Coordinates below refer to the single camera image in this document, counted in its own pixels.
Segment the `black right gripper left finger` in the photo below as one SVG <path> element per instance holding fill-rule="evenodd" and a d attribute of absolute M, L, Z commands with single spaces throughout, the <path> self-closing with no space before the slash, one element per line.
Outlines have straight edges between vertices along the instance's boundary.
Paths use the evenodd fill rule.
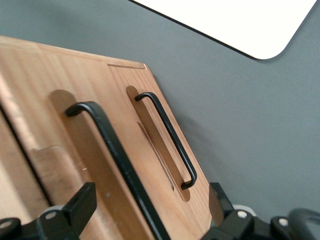
<path fill-rule="evenodd" d="M 87 182 L 61 209 L 49 209 L 37 219 L 39 239 L 78 240 L 96 208 L 96 185 Z"/>

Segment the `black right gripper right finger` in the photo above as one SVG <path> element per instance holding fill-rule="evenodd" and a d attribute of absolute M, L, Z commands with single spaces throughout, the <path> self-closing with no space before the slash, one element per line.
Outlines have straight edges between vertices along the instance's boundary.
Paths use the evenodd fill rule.
<path fill-rule="evenodd" d="M 204 240 L 244 240 L 254 228 L 253 215 L 235 209 L 217 182 L 209 184 L 209 210 L 214 226 L 203 236 Z"/>

